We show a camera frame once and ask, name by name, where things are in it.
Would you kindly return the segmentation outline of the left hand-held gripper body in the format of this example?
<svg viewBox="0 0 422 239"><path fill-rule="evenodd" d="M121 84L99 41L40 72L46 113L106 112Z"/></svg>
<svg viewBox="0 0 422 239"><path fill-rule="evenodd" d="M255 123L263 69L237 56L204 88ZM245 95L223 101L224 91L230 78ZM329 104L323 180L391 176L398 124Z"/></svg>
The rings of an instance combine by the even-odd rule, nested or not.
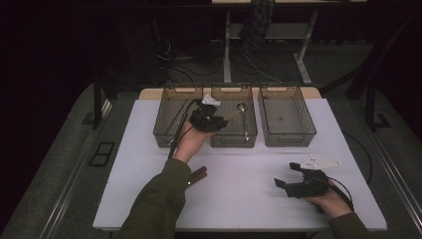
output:
<svg viewBox="0 0 422 239"><path fill-rule="evenodd" d="M202 100L196 100L196 103L198 108L192 112L190 123L202 132L218 131L216 123L221 120L215 114L221 103L213 99L210 94L207 94Z"/></svg>

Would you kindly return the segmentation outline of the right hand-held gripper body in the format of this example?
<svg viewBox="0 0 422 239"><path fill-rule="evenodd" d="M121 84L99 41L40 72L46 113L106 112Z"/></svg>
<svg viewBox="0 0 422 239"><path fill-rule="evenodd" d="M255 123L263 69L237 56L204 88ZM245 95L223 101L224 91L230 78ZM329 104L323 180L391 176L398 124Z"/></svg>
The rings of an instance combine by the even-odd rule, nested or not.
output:
<svg viewBox="0 0 422 239"><path fill-rule="evenodd" d="M328 176L323 172L324 169L339 167L340 162L324 159L316 156L310 156L307 160L300 162L302 170L299 171L303 176L302 182L287 183L285 189L289 197L317 197L323 196L331 187Z"/></svg>

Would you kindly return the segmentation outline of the translucent brown plastic bin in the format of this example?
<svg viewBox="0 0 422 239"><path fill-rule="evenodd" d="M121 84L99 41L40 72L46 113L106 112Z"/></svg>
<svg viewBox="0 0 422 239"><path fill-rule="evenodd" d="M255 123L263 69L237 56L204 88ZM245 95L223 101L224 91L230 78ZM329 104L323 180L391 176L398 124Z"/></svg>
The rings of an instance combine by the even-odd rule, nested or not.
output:
<svg viewBox="0 0 422 239"><path fill-rule="evenodd" d="M246 121L248 126L249 140L245 140L243 129L242 113L232 120L228 121L226 127L221 128L211 137L212 147L237 147L252 148L255 146L258 130L254 109L252 88L249 86L223 86L213 87L211 97L221 105L217 108L216 116L225 116L238 110L238 104L245 103Z"/></svg>
<svg viewBox="0 0 422 239"><path fill-rule="evenodd" d="M153 135L159 147L170 147L170 141L174 138L178 125L182 122L182 115L184 114L188 105L195 99L202 97L202 88L198 86L180 85L176 87L169 87L163 90L161 101L153 129ZM174 115L180 109L181 105L188 100L178 119L174 123L172 129L168 134L165 130L173 119Z"/></svg>
<svg viewBox="0 0 422 239"><path fill-rule="evenodd" d="M261 85L258 101L266 146L310 145L317 130L299 87Z"/></svg>

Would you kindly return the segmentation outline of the black metal spoon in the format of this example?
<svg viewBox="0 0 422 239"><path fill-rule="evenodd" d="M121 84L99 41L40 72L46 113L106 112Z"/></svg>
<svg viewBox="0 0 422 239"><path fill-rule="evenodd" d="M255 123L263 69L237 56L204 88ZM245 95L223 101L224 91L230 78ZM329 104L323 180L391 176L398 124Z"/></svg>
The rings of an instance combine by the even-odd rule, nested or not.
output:
<svg viewBox="0 0 422 239"><path fill-rule="evenodd" d="M246 108L247 108L247 105L245 103L238 104L238 110L242 113L245 140L249 140L248 126L247 126L247 121L246 121Z"/></svg>

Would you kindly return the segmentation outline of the wooden handled knife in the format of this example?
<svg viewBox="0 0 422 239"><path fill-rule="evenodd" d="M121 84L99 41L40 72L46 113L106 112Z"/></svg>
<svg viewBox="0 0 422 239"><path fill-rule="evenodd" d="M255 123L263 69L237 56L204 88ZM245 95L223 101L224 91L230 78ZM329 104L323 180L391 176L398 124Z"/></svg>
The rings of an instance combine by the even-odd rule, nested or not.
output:
<svg viewBox="0 0 422 239"><path fill-rule="evenodd" d="M189 182L191 182L196 176L199 176L201 173L205 172L206 170L207 170L207 168L205 166L202 166L199 169L192 172L191 176L189 178Z"/></svg>

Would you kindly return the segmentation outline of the person's left hand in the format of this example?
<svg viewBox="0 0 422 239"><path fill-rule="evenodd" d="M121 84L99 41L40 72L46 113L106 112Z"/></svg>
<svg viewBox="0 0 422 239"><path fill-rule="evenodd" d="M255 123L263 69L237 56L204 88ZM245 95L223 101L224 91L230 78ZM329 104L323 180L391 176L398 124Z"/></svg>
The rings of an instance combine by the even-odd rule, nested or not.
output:
<svg viewBox="0 0 422 239"><path fill-rule="evenodd" d="M182 137L178 141L173 157L187 163L202 147L203 143L213 135L213 132L197 130L187 120L182 128Z"/></svg>

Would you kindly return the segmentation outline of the person's right hand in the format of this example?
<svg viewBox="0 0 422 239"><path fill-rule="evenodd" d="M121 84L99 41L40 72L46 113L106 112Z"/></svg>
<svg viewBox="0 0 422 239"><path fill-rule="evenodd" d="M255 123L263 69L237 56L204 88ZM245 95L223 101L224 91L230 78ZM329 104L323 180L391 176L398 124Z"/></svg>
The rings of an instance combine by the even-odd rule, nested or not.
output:
<svg viewBox="0 0 422 239"><path fill-rule="evenodd" d="M330 218L352 212L346 202L332 189L329 189L324 196L306 197L306 201L319 206Z"/></svg>

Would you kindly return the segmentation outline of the white legged desk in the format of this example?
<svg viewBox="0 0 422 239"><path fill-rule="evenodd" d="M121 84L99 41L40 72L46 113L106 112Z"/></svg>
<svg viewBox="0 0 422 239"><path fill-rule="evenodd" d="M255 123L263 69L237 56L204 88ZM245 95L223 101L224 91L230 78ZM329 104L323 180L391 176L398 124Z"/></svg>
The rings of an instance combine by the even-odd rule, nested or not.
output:
<svg viewBox="0 0 422 239"><path fill-rule="evenodd" d="M297 70L304 84L312 83L311 77L304 62L307 47L311 41L311 36L317 21L318 10L320 6L340 6L342 4L365 3L367 0L275 0L277 7L286 8L288 5L299 7L305 5L312 7L309 19L306 22L294 23L275 23L269 28L267 38L270 40L300 40L301 47L294 52L294 60ZM232 40L237 40L236 31L240 30L240 23L231 22L232 10L226 11L225 38L224 38L224 56L223 56L223 76L224 82L232 81L230 44Z"/></svg>

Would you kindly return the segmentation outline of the black metal stand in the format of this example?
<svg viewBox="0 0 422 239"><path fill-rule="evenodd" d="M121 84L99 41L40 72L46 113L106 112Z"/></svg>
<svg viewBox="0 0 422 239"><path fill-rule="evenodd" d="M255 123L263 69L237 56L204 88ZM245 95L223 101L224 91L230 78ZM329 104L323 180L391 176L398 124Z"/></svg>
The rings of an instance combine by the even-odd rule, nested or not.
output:
<svg viewBox="0 0 422 239"><path fill-rule="evenodd" d="M115 100L118 95L117 84L106 73L93 70L94 87L94 125L97 129L103 119L103 105L105 100Z"/></svg>
<svg viewBox="0 0 422 239"><path fill-rule="evenodd" d="M351 82L346 96L365 96L364 118L371 129L387 127L375 112L375 93L384 93L416 133L422 133L422 5L384 22L385 31L356 69L321 87L325 94Z"/></svg>

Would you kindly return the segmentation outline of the dark patterned hanging cloth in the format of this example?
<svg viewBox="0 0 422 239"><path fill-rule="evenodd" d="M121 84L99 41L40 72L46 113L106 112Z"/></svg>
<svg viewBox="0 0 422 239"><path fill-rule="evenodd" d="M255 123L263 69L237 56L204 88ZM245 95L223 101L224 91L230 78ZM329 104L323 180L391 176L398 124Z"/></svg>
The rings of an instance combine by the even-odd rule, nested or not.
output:
<svg viewBox="0 0 422 239"><path fill-rule="evenodd" d="M275 0L251 1L250 13L238 34L243 41L243 50L246 54L251 55L260 51L272 24L275 6Z"/></svg>

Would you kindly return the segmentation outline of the metal floor rail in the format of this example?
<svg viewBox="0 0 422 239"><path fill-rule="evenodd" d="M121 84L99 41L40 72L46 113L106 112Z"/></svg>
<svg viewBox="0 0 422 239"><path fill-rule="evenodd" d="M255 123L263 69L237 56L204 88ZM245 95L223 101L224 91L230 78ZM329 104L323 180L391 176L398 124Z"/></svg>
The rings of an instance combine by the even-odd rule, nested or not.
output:
<svg viewBox="0 0 422 239"><path fill-rule="evenodd" d="M109 111L112 109L112 103L109 100L105 100L103 105L103 119L105 120ZM62 192L59 195L59 198L54 204L53 211L51 212L43 230L39 236L39 239L55 239L56 233L59 229L59 226L65 216L68 207L71 203L71 200L77 190L79 182L81 180L81 175L85 170L85 167L88 165L89 160L92 157L92 149L95 147L97 138L103 123L101 122L97 129L93 129L94 125L94 113L89 116L89 124L92 125L92 129L87 136L84 145L82 146L79 157L76 161L75 167L72 169L71 175L67 180Z"/></svg>
<svg viewBox="0 0 422 239"><path fill-rule="evenodd" d="M408 128L364 129L369 186L384 215L422 234L422 143Z"/></svg>

